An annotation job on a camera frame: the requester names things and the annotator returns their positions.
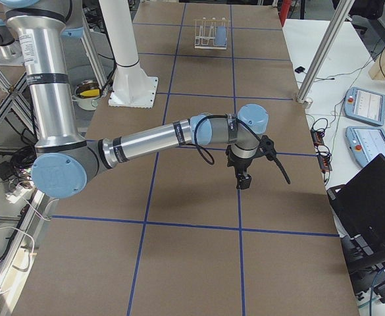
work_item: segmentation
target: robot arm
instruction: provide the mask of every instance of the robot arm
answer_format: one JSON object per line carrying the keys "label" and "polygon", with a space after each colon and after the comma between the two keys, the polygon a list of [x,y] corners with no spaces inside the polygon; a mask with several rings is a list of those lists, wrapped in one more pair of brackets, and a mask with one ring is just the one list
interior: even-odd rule
{"label": "robot arm", "polygon": [[275,161],[288,183],[290,180],[276,158],[274,142],[263,135],[268,122],[267,112],[259,105],[248,104],[238,115],[197,115],[113,140],[88,142],[94,158],[75,159],[76,150],[46,153],[32,167],[35,185],[49,196],[66,198],[78,193],[88,182],[88,171],[95,175],[137,157],[186,144],[199,146],[229,144],[226,150],[228,167],[234,167],[237,189],[247,189],[251,175],[247,168],[252,160],[267,157]]}
{"label": "robot arm", "polygon": [[246,105],[237,116],[198,115],[114,140],[87,142],[76,129],[60,39],[66,23],[82,21],[81,0],[0,2],[5,5],[7,24],[20,38],[39,126],[32,179],[47,195],[72,196],[118,163],[188,143],[229,144],[228,166],[235,168],[239,189],[250,185],[247,168],[254,158],[265,155],[281,167],[274,143],[263,136],[268,115],[259,105]]}

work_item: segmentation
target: metal frame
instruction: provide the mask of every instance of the metal frame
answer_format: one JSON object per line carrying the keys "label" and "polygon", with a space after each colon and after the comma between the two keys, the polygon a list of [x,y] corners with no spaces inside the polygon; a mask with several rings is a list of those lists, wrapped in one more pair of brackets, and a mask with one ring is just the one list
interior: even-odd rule
{"label": "metal frame", "polygon": [[332,20],[325,31],[324,37],[322,38],[318,50],[312,60],[311,66],[308,69],[308,73],[296,95],[296,101],[302,103],[306,109],[310,108],[313,102],[312,99],[307,97],[309,90],[311,89],[311,86],[315,81],[315,78],[317,77],[318,72],[321,69],[321,66],[326,59],[326,56],[330,51],[330,48],[334,43],[334,40],[336,39],[337,34],[340,31],[340,28],[342,27],[343,22],[349,14],[351,6],[354,2],[355,0],[341,0],[338,3],[336,12],[334,13]]}

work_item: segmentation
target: black device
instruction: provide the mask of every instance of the black device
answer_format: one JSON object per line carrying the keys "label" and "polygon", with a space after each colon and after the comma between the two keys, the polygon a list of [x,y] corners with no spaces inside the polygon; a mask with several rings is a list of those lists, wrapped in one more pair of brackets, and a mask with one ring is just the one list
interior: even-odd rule
{"label": "black device", "polygon": [[8,181],[10,177],[14,176],[14,167],[8,162],[0,163],[0,178],[2,181]]}
{"label": "black device", "polygon": [[[377,155],[346,185],[330,188],[328,198],[349,234],[342,246],[353,290],[366,292],[385,267],[385,157]],[[385,303],[384,273],[374,290]]]}

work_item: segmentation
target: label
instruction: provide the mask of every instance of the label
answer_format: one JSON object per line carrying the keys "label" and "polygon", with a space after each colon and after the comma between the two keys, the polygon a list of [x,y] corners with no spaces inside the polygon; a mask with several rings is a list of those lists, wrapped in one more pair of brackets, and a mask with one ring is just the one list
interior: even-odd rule
{"label": "label", "polygon": [[234,144],[238,140],[238,123],[235,114],[227,114],[228,144]]}
{"label": "label", "polygon": [[38,63],[36,46],[34,45],[33,35],[23,34],[20,36],[20,45],[25,65]]}
{"label": "label", "polygon": [[28,74],[27,85],[32,84],[68,84],[67,74]]}
{"label": "label", "polygon": [[122,149],[122,139],[121,138],[115,138],[113,140],[113,152],[115,153],[116,159],[120,163],[125,163],[129,161],[128,158],[126,158],[124,150]]}
{"label": "label", "polygon": [[185,137],[184,137],[184,131],[182,130],[182,126],[180,125],[180,122],[174,122],[173,123],[174,133],[176,134],[176,138],[178,139],[179,145],[185,145]]}

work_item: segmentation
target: white pillar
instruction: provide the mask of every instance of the white pillar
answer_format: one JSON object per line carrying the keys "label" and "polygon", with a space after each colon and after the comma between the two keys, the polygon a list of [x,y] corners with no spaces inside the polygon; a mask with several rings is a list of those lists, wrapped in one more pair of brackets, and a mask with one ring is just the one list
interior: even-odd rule
{"label": "white pillar", "polygon": [[109,105],[152,107],[158,78],[142,70],[127,0],[99,0],[117,63]]}

